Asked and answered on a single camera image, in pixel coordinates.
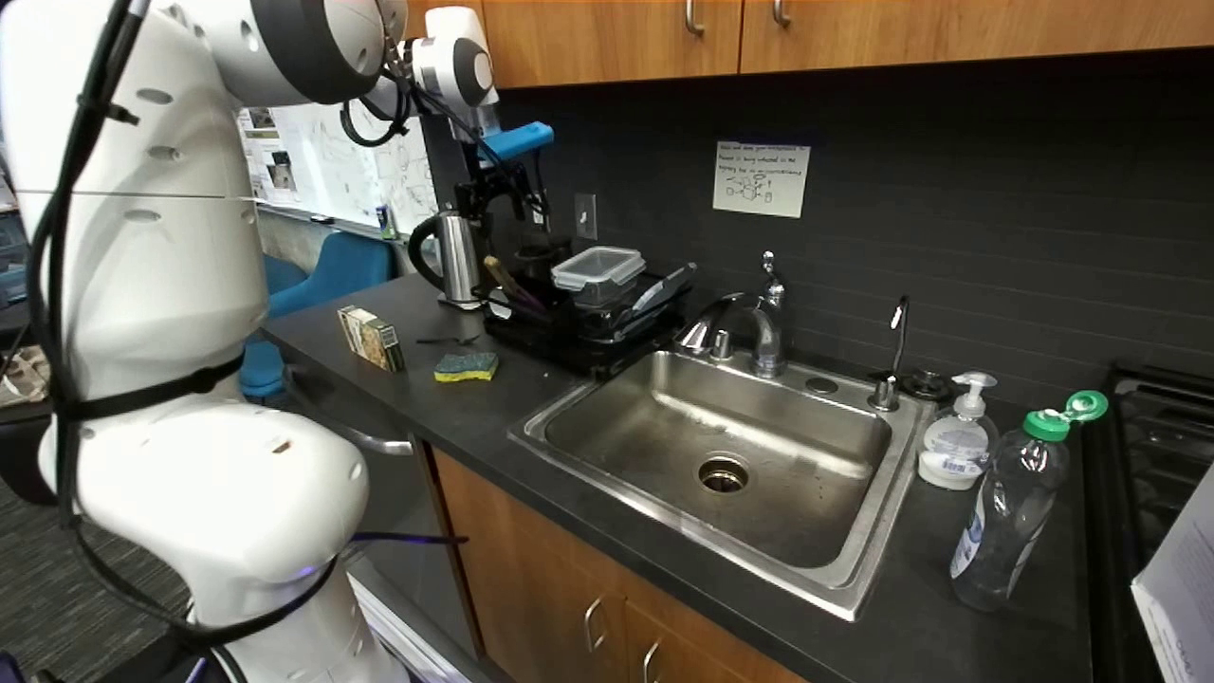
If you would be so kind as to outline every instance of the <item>sink basin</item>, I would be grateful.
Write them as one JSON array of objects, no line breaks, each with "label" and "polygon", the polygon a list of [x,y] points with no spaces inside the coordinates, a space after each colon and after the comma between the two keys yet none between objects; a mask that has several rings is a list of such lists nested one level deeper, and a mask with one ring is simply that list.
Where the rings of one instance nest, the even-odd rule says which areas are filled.
[{"label": "sink basin", "polygon": [[910,487],[929,406],[786,363],[650,353],[516,438],[623,506],[855,624]]}]

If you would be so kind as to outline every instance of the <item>black countertop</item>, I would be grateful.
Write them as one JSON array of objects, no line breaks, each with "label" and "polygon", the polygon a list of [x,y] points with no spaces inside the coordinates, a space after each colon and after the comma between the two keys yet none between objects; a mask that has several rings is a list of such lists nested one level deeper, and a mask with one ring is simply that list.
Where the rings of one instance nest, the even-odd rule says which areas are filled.
[{"label": "black countertop", "polygon": [[441,386],[429,373],[444,350],[418,347],[418,338],[479,335],[479,316],[441,306],[436,291],[418,277],[358,291],[341,302],[359,302],[397,328],[401,374],[345,353],[334,316],[336,302],[278,317],[269,335],[312,373],[392,411],[401,430],[453,452],[525,506],[812,683],[1094,679],[1076,479],[1070,479],[1041,535],[1012,602],[995,613],[957,602],[945,578],[957,535],[970,512],[970,495],[945,495],[915,479],[864,612],[847,625],[508,441],[508,430],[585,383],[580,374],[483,338],[479,347],[502,353],[496,378]]}]

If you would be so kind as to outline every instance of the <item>plastic bottle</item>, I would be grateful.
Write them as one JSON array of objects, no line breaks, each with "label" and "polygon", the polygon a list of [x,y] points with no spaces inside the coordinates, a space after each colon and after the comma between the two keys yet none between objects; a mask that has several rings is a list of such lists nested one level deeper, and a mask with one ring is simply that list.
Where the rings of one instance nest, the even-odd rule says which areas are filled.
[{"label": "plastic bottle", "polygon": [[967,391],[922,431],[918,473],[941,491],[970,491],[984,479],[989,444],[996,441],[985,417],[984,391],[995,386],[985,373],[952,374]]},{"label": "plastic bottle", "polygon": [[1076,391],[1067,414],[1031,411],[1022,430],[995,444],[975,515],[958,531],[947,564],[962,602],[995,612],[1012,594],[1070,472],[1070,422],[1096,422],[1105,411],[1109,400],[1099,391]]}]

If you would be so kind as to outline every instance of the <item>soap dispenser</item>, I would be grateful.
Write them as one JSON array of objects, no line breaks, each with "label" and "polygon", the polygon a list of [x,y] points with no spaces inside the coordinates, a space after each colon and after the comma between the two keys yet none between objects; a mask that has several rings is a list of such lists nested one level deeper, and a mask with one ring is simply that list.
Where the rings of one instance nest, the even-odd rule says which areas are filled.
[{"label": "soap dispenser", "polygon": [[947,414],[922,431],[918,479],[941,491],[970,491],[984,479],[995,444],[995,422],[985,417],[984,391],[995,386],[985,373],[952,374],[967,386]]}]

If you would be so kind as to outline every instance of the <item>black backsplash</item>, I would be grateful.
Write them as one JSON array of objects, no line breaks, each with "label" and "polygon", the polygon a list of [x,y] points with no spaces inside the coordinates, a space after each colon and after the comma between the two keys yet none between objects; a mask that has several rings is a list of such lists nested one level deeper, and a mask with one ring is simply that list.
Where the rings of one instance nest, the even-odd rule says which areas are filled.
[{"label": "black backsplash", "polygon": [[[508,91],[551,123],[552,223],[700,266],[699,291],[788,282],[794,353],[985,369],[995,417],[1060,406],[1109,362],[1214,374],[1214,53],[941,63],[776,78]],[[711,209],[718,139],[812,145],[799,219]]]}]

